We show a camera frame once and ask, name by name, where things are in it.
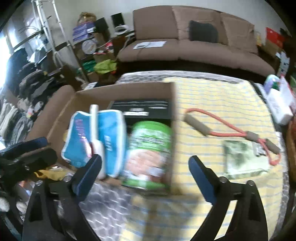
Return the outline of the white red lint brush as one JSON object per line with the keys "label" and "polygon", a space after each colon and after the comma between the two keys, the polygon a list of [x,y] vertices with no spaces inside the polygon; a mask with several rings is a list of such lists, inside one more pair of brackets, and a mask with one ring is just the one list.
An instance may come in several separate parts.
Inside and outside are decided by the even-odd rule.
{"label": "white red lint brush", "polygon": [[103,180],[106,178],[105,150],[103,142],[99,140],[98,109],[99,106],[96,104],[90,106],[90,140],[93,154],[98,154],[101,157],[101,169],[97,178]]}

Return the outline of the cardboard box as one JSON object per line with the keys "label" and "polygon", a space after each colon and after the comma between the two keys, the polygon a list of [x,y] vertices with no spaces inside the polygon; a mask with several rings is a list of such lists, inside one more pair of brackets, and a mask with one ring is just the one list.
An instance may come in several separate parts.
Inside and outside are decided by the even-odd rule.
{"label": "cardboard box", "polygon": [[[50,114],[54,123],[50,129],[47,140],[52,149],[57,153],[57,163],[63,167],[70,168],[72,170],[80,169],[71,166],[67,161],[61,157],[61,151],[65,145],[67,133],[70,125],[70,120],[73,114],[77,111],[85,113],[90,112],[90,106],[96,104],[100,110],[109,110],[108,107],[112,101],[115,100],[129,100],[129,99],[169,99],[172,107],[172,120],[171,120],[171,157],[168,163],[168,170],[166,173],[167,188],[160,191],[148,191],[138,189],[148,193],[155,193],[158,195],[167,194],[171,189],[171,176],[172,176],[172,164],[173,164],[173,146],[174,146],[174,131],[173,120],[175,110],[175,86],[172,83],[165,82],[139,82],[129,84],[116,84],[105,87],[96,87],[88,90],[79,91],[71,94],[69,101],[65,104],[63,109],[58,113]],[[126,154],[128,149],[128,142],[132,127],[126,125],[127,141],[126,141]],[[111,178],[106,176],[103,180],[108,181],[115,185],[121,185],[123,178],[123,171],[118,178]]]}

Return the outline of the blue mesh pouch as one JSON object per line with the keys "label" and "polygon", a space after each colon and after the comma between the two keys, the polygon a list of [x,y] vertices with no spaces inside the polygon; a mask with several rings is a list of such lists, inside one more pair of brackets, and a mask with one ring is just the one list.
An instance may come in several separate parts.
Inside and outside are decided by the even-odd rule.
{"label": "blue mesh pouch", "polygon": [[92,105],[89,113],[77,111],[71,117],[61,157],[71,166],[80,168],[98,154],[102,157],[98,178],[118,178],[125,164],[126,141],[123,112],[99,111],[97,105]]}

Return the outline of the green floral packet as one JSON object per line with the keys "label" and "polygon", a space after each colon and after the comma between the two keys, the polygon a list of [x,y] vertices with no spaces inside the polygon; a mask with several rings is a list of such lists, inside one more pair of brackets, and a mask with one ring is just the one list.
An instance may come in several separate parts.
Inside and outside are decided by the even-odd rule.
{"label": "green floral packet", "polygon": [[262,175],[270,170],[266,151],[256,142],[223,142],[224,170],[230,180]]}

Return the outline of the yellow plaid tablecloth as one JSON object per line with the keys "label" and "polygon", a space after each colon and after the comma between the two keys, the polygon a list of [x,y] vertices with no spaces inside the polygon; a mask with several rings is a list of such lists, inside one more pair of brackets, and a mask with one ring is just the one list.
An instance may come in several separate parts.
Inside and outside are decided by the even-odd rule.
{"label": "yellow plaid tablecloth", "polygon": [[203,137],[183,122],[184,111],[200,108],[245,131],[258,133],[277,145],[283,140],[275,130],[266,104],[246,80],[217,81],[205,77],[125,76],[120,83],[138,81],[174,82],[177,120],[176,148],[171,179],[171,195],[166,198],[132,199],[132,209],[121,240],[190,240],[206,218],[211,204],[195,183],[188,159],[196,155],[216,175],[223,176],[223,139]]}

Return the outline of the green snack can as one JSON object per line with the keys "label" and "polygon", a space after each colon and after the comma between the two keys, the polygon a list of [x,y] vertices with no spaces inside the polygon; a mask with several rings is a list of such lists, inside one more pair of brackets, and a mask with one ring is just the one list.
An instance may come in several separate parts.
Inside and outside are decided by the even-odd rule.
{"label": "green snack can", "polygon": [[148,191],[167,188],[171,128],[156,121],[139,121],[129,136],[121,185]]}

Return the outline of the lime green bag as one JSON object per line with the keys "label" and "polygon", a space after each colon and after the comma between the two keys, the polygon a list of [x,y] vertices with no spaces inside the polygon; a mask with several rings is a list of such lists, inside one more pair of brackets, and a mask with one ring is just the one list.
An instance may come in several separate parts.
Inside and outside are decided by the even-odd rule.
{"label": "lime green bag", "polygon": [[106,74],[117,70],[117,63],[114,60],[107,59],[97,63],[93,67],[94,71],[98,74]]}

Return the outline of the black outdoor box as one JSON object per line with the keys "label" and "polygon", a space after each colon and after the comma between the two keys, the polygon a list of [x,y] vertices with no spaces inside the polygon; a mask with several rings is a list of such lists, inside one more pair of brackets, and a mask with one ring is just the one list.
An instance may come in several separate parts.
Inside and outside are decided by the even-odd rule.
{"label": "black outdoor box", "polygon": [[121,111],[129,127],[140,121],[155,121],[171,126],[173,116],[169,99],[115,100],[108,109]]}

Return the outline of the white tissue pack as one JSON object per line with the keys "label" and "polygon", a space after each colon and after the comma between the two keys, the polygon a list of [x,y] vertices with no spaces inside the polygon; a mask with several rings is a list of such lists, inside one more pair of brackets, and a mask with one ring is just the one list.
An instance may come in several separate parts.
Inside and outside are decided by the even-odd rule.
{"label": "white tissue pack", "polygon": [[285,126],[290,122],[293,114],[280,91],[272,88],[267,95],[267,104],[277,124]]}

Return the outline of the round white tin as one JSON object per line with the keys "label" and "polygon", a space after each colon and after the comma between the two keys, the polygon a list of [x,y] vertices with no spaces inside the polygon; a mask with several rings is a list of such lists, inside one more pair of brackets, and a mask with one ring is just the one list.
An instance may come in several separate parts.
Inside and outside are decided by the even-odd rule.
{"label": "round white tin", "polygon": [[96,52],[97,44],[94,40],[85,40],[82,43],[81,49],[86,55],[92,55]]}

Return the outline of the white clothes rack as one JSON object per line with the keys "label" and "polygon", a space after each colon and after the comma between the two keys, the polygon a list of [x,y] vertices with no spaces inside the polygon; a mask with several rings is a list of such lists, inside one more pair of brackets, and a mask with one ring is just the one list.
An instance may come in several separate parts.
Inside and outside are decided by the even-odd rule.
{"label": "white clothes rack", "polygon": [[[53,62],[57,67],[62,67],[64,65],[64,60],[63,60],[61,54],[59,53],[59,51],[65,47],[69,48],[70,43],[66,37],[60,16],[58,14],[56,1],[31,1],[31,3],[32,3],[32,9],[33,9],[36,23],[40,24],[41,30],[43,30],[43,32],[46,36],[46,39],[48,40],[50,49],[52,50]],[[50,28],[50,24],[48,21],[48,19],[50,17],[46,16],[45,10],[43,8],[44,3],[50,3],[53,7],[56,22],[58,23],[58,26],[59,26],[62,36],[64,38],[64,42],[61,43],[60,45],[56,45],[56,43],[54,41],[52,30]]]}

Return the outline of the paper on sofa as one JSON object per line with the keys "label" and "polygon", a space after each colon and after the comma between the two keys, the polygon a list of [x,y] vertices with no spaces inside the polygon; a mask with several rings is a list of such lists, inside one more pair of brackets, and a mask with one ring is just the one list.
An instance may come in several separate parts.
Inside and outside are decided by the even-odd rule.
{"label": "paper on sofa", "polygon": [[166,41],[156,41],[156,42],[141,42],[136,44],[133,49],[144,49],[144,48],[160,48],[166,44]]}

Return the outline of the red box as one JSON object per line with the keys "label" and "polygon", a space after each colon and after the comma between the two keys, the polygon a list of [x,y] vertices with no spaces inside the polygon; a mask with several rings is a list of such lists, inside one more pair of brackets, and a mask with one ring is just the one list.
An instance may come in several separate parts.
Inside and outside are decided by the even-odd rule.
{"label": "red box", "polygon": [[266,38],[280,48],[282,48],[283,41],[285,40],[283,35],[268,27],[266,27]]}

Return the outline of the dark sofa cushion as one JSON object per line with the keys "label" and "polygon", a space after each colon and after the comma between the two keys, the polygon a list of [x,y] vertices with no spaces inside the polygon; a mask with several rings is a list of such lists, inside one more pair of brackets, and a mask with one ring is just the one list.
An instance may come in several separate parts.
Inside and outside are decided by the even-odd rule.
{"label": "dark sofa cushion", "polygon": [[200,23],[194,20],[189,21],[189,40],[217,43],[218,31],[210,23]]}

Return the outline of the brown sofa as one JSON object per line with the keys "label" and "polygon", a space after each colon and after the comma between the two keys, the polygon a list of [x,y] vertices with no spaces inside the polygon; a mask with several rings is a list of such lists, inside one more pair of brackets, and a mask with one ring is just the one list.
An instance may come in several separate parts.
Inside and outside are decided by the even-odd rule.
{"label": "brown sofa", "polygon": [[[210,23],[218,31],[218,42],[189,40],[189,21]],[[238,16],[193,6],[150,6],[133,11],[136,40],[118,54],[121,63],[186,61],[195,68],[242,70],[267,77],[274,68],[258,55],[254,25]],[[134,50],[141,42],[166,41],[160,48]]]}

